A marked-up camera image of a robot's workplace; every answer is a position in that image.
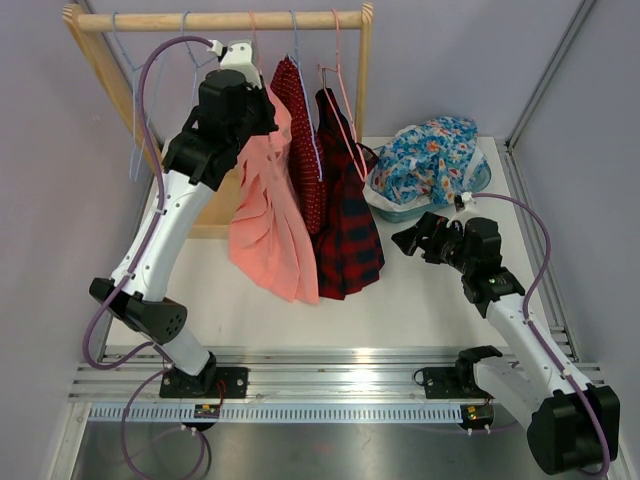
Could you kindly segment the red polka dot garment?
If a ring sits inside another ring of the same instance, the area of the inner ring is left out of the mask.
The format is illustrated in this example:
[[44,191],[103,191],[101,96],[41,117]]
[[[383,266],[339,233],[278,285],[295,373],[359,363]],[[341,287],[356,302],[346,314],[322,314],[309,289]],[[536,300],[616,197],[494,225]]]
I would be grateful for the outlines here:
[[[270,86],[291,117],[289,176],[307,230],[310,235],[317,235],[326,222],[327,184],[325,181],[320,183],[317,180],[317,166],[310,140],[302,89],[298,71],[291,56],[285,56],[278,62]],[[316,141],[324,168],[324,155],[317,134]]]

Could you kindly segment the blue floral garment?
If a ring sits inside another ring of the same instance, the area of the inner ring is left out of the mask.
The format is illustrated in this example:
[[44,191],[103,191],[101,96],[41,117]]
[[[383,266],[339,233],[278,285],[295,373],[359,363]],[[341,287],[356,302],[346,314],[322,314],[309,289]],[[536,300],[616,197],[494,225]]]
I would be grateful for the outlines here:
[[444,199],[453,202],[463,193],[463,176],[471,172],[469,164],[477,149],[482,151],[475,121],[434,117],[400,130],[379,147],[378,161],[367,183],[396,203],[422,196],[437,203]]

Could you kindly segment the light blue hanger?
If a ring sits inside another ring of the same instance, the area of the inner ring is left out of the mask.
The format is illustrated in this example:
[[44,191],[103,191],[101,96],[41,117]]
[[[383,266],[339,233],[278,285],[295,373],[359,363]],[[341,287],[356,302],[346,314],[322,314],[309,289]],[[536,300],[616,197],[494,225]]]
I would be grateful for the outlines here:
[[[141,168],[142,168],[142,160],[145,158],[146,152],[146,140],[142,133],[138,132],[139,127],[139,115],[138,115],[138,84],[140,79],[140,73],[144,66],[144,64],[136,65],[125,46],[123,45],[120,36],[119,36],[119,28],[116,26],[116,18],[119,15],[117,11],[113,11],[111,13],[111,27],[112,27],[112,36],[113,40],[116,42],[118,46],[121,57],[124,59],[126,65],[128,66],[127,80],[129,81],[131,87],[131,107],[132,107],[132,128],[133,128],[133,145],[131,148],[130,159],[129,159],[129,179],[133,182],[137,182],[140,176]],[[159,90],[159,85],[161,82],[164,66],[166,63],[166,53],[162,53],[158,58],[156,58],[153,62],[153,66],[158,66],[156,72],[156,78],[153,83],[153,90],[151,95],[151,103],[150,106],[145,108],[144,126],[149,130],[151,134],[151,138],[155,141],[158,141],[156,132],[152,128],[151,116],[154,113],[156,98]]]
[[316,162],[316,166],[317,166],[317,180],[320,183],[322,183],[324,181],[324,172],[323,172],[322,162],[321,162],[321,158],[320,158],[320,152],[319,152],[318,143],[316,141],[316,132],[315,132],[315,129],[314,129],[313,119],[312,119],[312,116],[311,116],[310,102],[309,102],[309,97],[308,97],[308,94],[307,94],[306,85],[305,85],[305,81],[304,81],[303,69],[302,69],[301,62],[300,62],[299,34],[298,34],[297,17],[296,17],[296,12],[293,11],[293,10],[289,10],[288,13],[289,13],[290,18],[291,18],[292,31],[293,31],[293,35],[294,35],[293,62],[295,64],[296,68],[297,68],[298,79],[299,79],[300,86],[301,86],[301,89],[302,89],[302,96],[303,96],[303,101],[304,101],[304,105],[305,105],[307,124],[308,124],[309,132],[310,132],[310,140],[311,140],[311,144],[312,144],[312,148],[313,148],[313,152],[314,152],[314,157],[315,157],[315,162]]
[[[188,17],[188,15],[190,14],[189,10],[185,10],[182,13],[181,16],[181,25],[180,25],[180,32],[181,35],[183,37],[186,36],[186,19]],[[191,89],[191,106],[194,106],[196,103],[196,90],[197,90],[197,86],[198,86],[198,78],[199,78],[199,73],[200,70],[207,65],[208,63],[212,62],[212,59],[206,60],[202,63],[199,63],[193,53],[193,50],[191,48],[191,44],[189,42],[185,43],[186,45],[186,49],[187,49],[187,53],[188,56],[191,60],[191,63],[193,64],[194,70],[193,70],[193,82],[192,82],[192,89]]]

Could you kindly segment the pink pleated skirt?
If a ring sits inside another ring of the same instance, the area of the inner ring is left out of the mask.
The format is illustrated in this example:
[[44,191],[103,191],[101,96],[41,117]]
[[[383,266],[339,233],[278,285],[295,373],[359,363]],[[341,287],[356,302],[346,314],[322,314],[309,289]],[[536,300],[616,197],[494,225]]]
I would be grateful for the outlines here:
[[229,255],[257,286],[289,301],[319,302],[315,255],[288,174],[291,115],[273,92],[277,130],[250,138],[237,160],[240,201]]

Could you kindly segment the white garment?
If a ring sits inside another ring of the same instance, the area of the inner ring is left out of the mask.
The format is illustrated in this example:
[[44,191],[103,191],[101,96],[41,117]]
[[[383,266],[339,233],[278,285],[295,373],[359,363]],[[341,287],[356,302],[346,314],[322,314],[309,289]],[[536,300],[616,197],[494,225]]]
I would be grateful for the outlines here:
[[433,204],[426,196],[418,197],[406,203],[396,203],[387,199],[384,195],[374,191],[368,184],[364,185],[363,195],[367,203],[385,212],[408,212],[416,209],[426,209],[427,211],[437,211],[438,205]]

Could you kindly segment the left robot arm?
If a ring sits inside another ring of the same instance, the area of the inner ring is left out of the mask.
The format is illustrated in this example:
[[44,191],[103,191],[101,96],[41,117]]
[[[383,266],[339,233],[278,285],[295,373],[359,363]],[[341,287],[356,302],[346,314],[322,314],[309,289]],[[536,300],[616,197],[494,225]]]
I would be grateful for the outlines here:
[[275,108],[260,74],[208,73],[197,105],[166,146],[155,207],[111,276],[90,285],[94,299],[168,357],[173,366],[163,378],[174,396],[212,393],[217,362],[187,328],[187,308],[167,298],[171,272],[196,218],[246,143],[276,129]]

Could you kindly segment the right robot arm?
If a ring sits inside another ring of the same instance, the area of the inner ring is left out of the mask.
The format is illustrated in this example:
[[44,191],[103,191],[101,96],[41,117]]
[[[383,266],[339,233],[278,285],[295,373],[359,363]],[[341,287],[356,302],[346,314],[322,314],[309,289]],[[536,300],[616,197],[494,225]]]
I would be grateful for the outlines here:
[[502,264],[495,221],[451,221],[430,212],[392,236],[407,256],[446,264],[461,275],[463,292],[502,336],[519,366],[492,346],[460,352],[456,389],[497,400],[526,432],[538,466],[554,475],[587,469],[604,476],[618,455],[620,401],[609,386],[595,385],[531,316],[525,290]]

